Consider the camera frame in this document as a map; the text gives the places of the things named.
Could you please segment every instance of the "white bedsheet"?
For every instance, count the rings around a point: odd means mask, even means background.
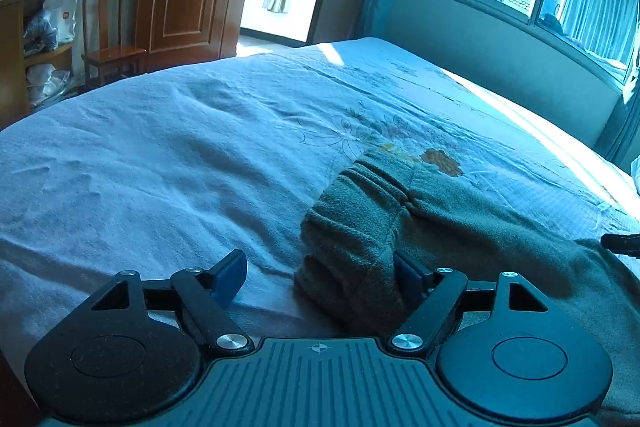
[[[299,225],[342,168],[385,144],[444,150],[469,186],[568,237],[640,232],[629,176],[387,42],[184,66],[0,132],[0,349],[22,377],[33,344],[113,273],[165,279],[233,248],[250,267],[230,313],[252,336],[338,333],[294,290]]]

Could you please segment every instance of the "folded towel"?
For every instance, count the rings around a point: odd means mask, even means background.
[[[599,418],[640,425],[640,283],[597,240],[556,235],[420,158],[382,149],[324,191],[302,239],[309,254],[296,281],[354,335],[386,335],[407,318],[396,250],[474,280],[521,273],[609,353],[614,377]]]

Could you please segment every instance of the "shelf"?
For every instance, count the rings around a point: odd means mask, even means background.
[[[52,52],[38,53],[36,55],[31,55],[31,57],[24,57],[24,67],[28,68],[35,64],[47,64],[53,57],[62,55],[67,50],[70,50],[72,45],[73,42],[68,42],[67,44],[62,44],[57,47]]]

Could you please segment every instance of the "metal screw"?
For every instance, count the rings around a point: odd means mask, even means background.
[[[220,335],[216,340],[216,344],[222,349],[228,349],[233,351],[235,349],[242,349],[249,343],[249,339],[244,335],[238,333],[227,333],[226,335]]]
[[[418,349],[422,345],[422,339],[413,333],[401,333],[394,336],[391,343],[398,349],[410,351],[411,349]]]

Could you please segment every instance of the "tile floor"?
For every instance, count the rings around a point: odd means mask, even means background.
[[[236,57],[248,57],[249,55],[257,55],[258,53],[272,53],[288,49],[288,46],[282,44],[274,44],[273,42],[240,35],[238,45],[236,46]]]
[[[262,7],[263,2],[244,0],[242,28],[306,42],[316,0],[292,0],[289,13],[272,13]]]

